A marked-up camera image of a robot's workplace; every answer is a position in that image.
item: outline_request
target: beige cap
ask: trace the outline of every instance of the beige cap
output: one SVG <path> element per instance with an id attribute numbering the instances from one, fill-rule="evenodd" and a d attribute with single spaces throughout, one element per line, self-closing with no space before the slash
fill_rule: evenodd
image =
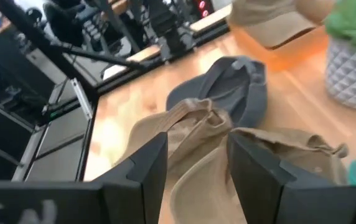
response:
<path id="1" fill-rule="evenodd" d="M 233 131 L 309 172 L 336 184 L 346 183 L 346 171 L 340 160 L 347 155 L 344 144 L 334 149 L 318 135 L 293 129 L 273 133 L 248 128 Z M 246 223 L 228 170 L 226 145 L 227 138 L 224 138 L 218 148 L 189 169 L 172 189 L 170 206 L 176 224 Z"/>
<path id="2" fill-rule="evenodd" d="M 296 11 L 293 0 L 234 0 L 228 20 L 267 48 L 316 26 Z"/>
<path id="3" fill-rule="evenodd" d="M 335 0 L 294 0 L 294 2 L 297 11 L 316 24 L 323 23 L 335 4 Z"/>

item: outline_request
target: black chair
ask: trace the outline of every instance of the black chair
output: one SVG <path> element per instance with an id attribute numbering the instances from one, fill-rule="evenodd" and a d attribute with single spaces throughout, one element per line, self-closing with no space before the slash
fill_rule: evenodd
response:
<path id="1" fill-rule="evenodd" d="M 26 15 L 28 16 L 29 19 L 32 20 L 32 22 L 36 27 L 39 27 L 42 30 L 45 29 L 47 22 L 42 20 L 42 13 L 38 8 L 36 7 L 29 8 L 26 11 Z"/>
<path id="2" fill-rule="evenodd" d="M 85 8 L 84 5 L 76 5 L 70 9 L 64 9 L 54 2 L 44 4 L 44 12 L 50 24 L 52 32 L 62 42 L 81 47 L 84 43 L 82 25 L 75 21 L 76 13 Z"/>

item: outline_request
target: white planter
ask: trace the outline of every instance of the white planter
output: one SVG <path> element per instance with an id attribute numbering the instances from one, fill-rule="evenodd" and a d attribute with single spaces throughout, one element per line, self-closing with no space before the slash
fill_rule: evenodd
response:
<path id="1" fill-rule="evenodd" d="M 356 49 L 346 41 L 330 40 L 326 87 L 334 99 L 356 108 Z"/>

